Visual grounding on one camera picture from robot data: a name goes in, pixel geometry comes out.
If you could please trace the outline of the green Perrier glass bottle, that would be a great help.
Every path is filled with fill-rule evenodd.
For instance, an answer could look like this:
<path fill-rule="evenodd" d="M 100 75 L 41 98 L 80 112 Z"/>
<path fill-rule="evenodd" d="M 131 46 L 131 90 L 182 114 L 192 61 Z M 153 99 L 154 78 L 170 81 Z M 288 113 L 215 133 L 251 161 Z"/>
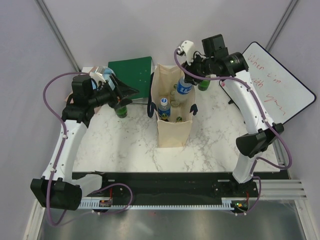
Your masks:
<path fill-rule="evenodd" d="M 211 81 L 210 80 L 202 80 L 198 85 L 198 89 L 200 91 L 206 91 L 208 88 L 209 88 L 209 85 L 210 85 Z"/>

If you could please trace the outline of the blue-capped water bottle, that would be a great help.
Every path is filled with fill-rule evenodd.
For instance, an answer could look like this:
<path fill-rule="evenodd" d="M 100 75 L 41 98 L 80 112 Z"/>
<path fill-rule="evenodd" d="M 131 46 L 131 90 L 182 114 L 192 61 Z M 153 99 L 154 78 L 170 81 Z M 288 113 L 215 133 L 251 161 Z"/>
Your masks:
<path fill-rule="evenodd" d="M 177 82 L 177 89 L 175 94 L 175 101 L 170 101 L 172 107 L 178 107 L 184 104 L 192 89 L 191 83 L 186 83 L 184 77 L 181 77 Z"/>
<path fill-rule="evenodd" d="M 160 99 L 157 112 L 161 120 L 165 122 L 169 121 L 169 117 L 171 115 L 171 106 L 167 98 L 163 97 Z"/>

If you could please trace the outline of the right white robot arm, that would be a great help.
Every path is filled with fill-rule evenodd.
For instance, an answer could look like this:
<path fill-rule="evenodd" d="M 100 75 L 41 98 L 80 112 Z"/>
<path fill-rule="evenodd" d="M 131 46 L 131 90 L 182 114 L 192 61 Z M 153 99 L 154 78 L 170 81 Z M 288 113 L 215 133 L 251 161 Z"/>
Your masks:
<path fill-rule="evenodd" d="M 253 177 L 255 160 L 284 131 L 284 126 L 275 123 L 267 113 L 242 53 L 229 53 L 221 34 L 203 39 L 202 47 L 204 54 L 197 54 L 194 43 L 184 40 L 177 54 L 186 57 L 182 66 L 187 83 L 198 85 L 204 78 L 215 75 L 242 114 L 247 133 L 235 141 L 239 157 L 232 172 L 234 181 L 229 184 L 230 193 L 240 197 L 247 191 L 246 182 Z"/>

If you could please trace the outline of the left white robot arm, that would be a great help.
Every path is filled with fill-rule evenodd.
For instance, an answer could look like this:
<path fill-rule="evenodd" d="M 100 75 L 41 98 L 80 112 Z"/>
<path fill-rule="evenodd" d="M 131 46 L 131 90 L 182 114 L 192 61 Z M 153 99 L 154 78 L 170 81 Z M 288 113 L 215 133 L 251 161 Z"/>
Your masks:
<path fill-rule="evenodd" d="M 51 160 L 41 178 L 31 181 L 30 189 L 42 207 L 75 211 L 87 195 L 94 192 L 104 197 L 110 191 L 109 183 L 97 173 L 73 179 L 76 155 L 95 108 L 109 105 L 117 110 L 132 103 L 131 96 L 139 91 L 114 74 L 99 90 L 93 88 L 93 78 L 88 74 L 74 76 L 71 87 L 72 94 L 57 117 L 61 130 Z"/>

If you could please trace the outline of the beige canvas tote bag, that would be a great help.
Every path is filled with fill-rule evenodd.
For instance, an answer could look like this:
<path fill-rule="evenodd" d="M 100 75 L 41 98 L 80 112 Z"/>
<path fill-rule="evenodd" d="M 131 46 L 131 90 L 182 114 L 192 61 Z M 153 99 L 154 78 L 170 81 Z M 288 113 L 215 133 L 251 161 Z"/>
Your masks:
<path fill-rule="evenodd" d="M 147 115 L 149 118 L 156 117 L 157 139 L 160 148 L 184 146 L 192 129 L 193 116 L 198 113 L 196 91 L 193 86 L 185 103 L 178 107 L 171 105 L 171 89 L 181 77 L 184 77 L 184 73 L 179 67 L 167 67 L 161 64 L 155 67 L 151 75 Z M 161 98 L 167 98 L 170 104 L 169 121 L 161 120 L 158 115 Z"/>

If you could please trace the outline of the light blue headphones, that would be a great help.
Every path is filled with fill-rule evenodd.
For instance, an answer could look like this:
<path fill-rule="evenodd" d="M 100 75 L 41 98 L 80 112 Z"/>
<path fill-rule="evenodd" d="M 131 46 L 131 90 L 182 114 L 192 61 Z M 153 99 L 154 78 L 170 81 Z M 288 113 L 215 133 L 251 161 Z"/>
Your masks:
<path fill-rule="evenodd" d="M 115 89 L 115 85 L 113 84 L 113 81 L 111 79 L 112 77 L 112 74 L 114 73 L 114 71 L 108 67 L 103 67 L 103 66 L 100 66 L 100 67 L 94 67 L 91 69 L 90 72 L 96 72 L 96 73 L 100 73 L 103 75 L 104 79 L 107 81 L 106 83 L 109 84 L 109 86 L 111 87 L 112 90 Z M 102 86 L 104 84 L 102 84 L 101 82 L 99 84 L 97 84 L 97 89 L 99 88 L 102 88 Z"/>

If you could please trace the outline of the clear green-capped bottle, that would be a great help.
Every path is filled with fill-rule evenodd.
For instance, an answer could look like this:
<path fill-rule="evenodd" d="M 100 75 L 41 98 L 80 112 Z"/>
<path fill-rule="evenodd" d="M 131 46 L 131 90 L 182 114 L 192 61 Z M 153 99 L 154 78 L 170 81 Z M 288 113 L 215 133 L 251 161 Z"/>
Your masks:
<path fill-rule="evenodd" d="M 176 100 L 176 92 L 177 92 L 177 86 L 178 84 L 174 84 L 173 88 L 170 91 L 170 101 L 175 101 Z"/>

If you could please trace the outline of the white whiteboard black frame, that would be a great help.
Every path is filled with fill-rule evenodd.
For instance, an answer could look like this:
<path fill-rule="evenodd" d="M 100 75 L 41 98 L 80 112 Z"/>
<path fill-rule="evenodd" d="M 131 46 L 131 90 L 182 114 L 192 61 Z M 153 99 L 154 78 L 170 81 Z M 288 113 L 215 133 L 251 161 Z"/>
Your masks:
<path fill-rule="evenodd" d="M 276 123 L 287 123 L 316 101 L 316 95 L 258 42 L 250 43 L 242 55 L 258 96 Z"/>

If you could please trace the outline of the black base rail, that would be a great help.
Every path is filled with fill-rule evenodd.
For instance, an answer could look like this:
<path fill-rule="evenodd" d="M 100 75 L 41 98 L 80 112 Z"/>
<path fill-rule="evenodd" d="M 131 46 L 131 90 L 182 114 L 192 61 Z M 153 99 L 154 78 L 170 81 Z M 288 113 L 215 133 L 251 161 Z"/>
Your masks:
<path fill-rule="evenodd" d="M 112 183 L 128 185 L 138 200 L 140 196 L 165 197 L 187 195 L 206 197 L 209 200 L 221 198 L 247 198 L 258 196 L 258 185 L 249 180 L 237 183 L 230 172 L 99 172 L 92 174 L 102 177 L 102 186 Z"/>

